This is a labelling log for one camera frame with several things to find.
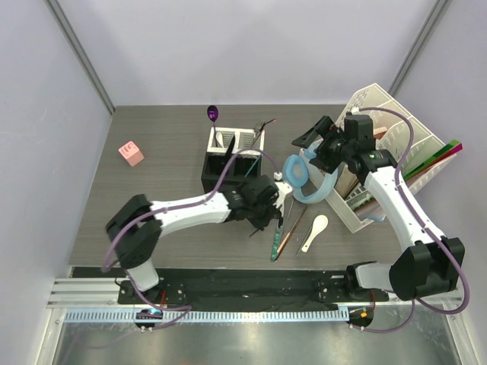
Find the green patterned chopstick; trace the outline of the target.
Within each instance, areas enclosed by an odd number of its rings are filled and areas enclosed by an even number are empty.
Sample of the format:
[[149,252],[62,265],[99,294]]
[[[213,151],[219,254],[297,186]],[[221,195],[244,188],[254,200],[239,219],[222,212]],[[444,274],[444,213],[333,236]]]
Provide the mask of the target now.
[[281,235],[282,235],[282,227],[279,224],[276,224],[273,242],[272,242],[272,251],[271,251],[271,256],[270,256],[271,262],[274,262],[277,259],[278,248],[279,248],[280,241],[281,241]]

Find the purple iridescent spoon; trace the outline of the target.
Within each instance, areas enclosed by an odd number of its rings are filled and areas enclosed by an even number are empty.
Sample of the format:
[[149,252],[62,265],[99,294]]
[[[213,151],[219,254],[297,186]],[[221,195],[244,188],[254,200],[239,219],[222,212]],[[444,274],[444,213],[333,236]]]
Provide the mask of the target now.
[[218,111],[217,106],[215,106],[215,105],[208,106],[208,108],[207,108],[207,117],[212,122],[212,128],[213,128],[213,133],[214,134],[217,133],[217,131],[216,131],[216,121],[218,120],[218,115],[219,115],[219,111]]

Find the black knife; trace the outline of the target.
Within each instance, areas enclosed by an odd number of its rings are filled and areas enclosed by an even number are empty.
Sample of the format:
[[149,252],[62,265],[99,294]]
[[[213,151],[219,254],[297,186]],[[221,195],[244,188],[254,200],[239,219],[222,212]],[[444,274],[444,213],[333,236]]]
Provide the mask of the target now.
[[235,141],[236,141],[236,137],[233,136],[232,139],[231,139],[231,142],[230,142],[230,144],[229,144],[229,146],[228,146],[228,148],[227,148],[227,150],[225,152],[225,158],[227,160],[229,160],[231,158],[231,155],[233,153],[233,149],[234,149],[234,146],[235,146]]

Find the small white ceramic spoon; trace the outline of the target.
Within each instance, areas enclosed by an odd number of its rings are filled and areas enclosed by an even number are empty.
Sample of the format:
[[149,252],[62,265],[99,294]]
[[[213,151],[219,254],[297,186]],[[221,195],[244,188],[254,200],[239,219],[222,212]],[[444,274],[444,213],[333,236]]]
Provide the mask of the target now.
[[216,141],[218,143],[218,145],[223,148],[224,147],[224,139],[223,139],[223,134],[221,134],[220,132],[217,132],[216,133]]

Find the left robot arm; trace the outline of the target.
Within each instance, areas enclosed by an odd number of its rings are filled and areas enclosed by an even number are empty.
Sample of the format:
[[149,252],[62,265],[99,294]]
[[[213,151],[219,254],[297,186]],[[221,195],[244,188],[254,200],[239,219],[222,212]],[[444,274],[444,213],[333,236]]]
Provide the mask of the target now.
[[280,173],[266,175],[193,198],[150,202],[143,194],[133,196],[107,223],[105,230],[116,262],[128,272],[136,295],[154,303],[162,293],[161,279],[152,253],[161,237],[203,224],[247,220],[264,230],[276,219],[283,222],[284,202],[293,188]]

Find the teal chopstick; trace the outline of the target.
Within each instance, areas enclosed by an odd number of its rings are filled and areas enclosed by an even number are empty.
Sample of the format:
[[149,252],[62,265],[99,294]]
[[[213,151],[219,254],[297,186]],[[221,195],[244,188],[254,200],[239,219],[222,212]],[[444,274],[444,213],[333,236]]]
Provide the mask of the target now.
[[262,154],[259,155],[255,160],[254,162],[252,162],[252,164],[250,165],[249,169],[247,170],[247,172],[245,173],[244,177],[247,178],[250,173],[252,172],[252,170],[254,169],[254,167],[260,162],[261,160],[261,157],[262,157]]

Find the small black spoon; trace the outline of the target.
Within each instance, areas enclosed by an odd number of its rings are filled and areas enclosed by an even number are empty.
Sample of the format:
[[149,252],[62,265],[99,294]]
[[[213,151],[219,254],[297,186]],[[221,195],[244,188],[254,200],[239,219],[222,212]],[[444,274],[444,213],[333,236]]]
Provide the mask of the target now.
[[249,235],[249,238],[251,238],[252,236],[254,236],[256,233],[258,232],[262,232],[265,230],[265,227],[260,227],[260,228],[257,228],[255,229],[250,235]]

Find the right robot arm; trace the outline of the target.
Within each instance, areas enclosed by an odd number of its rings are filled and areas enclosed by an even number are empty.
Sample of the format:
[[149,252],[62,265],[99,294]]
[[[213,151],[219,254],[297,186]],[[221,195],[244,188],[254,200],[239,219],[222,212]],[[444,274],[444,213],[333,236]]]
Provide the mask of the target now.
[[343,127],[323,116],[292,144],[309,149],[310,164],[328,175],[345,163],[379,203],[398,237],[402,253],[393,264],[364,262],[347,267],[349,277],[343,282],[347,297],[361,300],[371,289],[380,289],[413,300],[456,288],[464,245],[457,238],[447,238],[428,219],[393,155],[377,149],[370,116],[349,114]]

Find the silver spoon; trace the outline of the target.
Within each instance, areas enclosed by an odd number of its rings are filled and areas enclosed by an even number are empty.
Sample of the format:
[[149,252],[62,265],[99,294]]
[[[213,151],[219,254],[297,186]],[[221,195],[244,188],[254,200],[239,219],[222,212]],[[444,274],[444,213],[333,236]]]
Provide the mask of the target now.
[[216,134],[214,134],[214,136],[212,138],[212,142],[213,142],[213,147],[214,148],[219,148],[219,143],[218,143],[218,139],[216,137]]

